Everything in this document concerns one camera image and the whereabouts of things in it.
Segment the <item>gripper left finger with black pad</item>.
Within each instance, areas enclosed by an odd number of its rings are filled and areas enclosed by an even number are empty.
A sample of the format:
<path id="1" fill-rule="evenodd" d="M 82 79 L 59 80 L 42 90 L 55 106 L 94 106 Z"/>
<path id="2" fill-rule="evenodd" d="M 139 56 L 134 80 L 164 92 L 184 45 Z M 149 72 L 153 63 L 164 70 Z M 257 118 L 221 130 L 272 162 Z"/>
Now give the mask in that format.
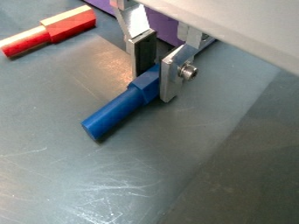
<path id="1" fill-rule="evenodd" d="M 133 75 L 138 77 L 157 58 L 157 31 L 150 27 L 146 7 L 135 0 L 110 0 L 125 33 L 126 51 L 131 56 Z"/>

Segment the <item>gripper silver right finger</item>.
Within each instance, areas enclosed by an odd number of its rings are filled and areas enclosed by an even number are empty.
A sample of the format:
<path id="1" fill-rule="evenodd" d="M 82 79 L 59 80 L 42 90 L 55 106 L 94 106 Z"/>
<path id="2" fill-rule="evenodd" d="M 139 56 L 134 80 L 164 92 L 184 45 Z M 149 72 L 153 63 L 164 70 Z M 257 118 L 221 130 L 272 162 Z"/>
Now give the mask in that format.
<path id="1" fill-rule="evenodd" d="M 200 69 L 193 64 L 196 55 L 212 45 L 216 38 L 184 22 L 178 26 L 178 38 L 184 44 L 161 62 L 161 99 L 170 102 L 180 94 L 186 81 L 193 81 Z"/>

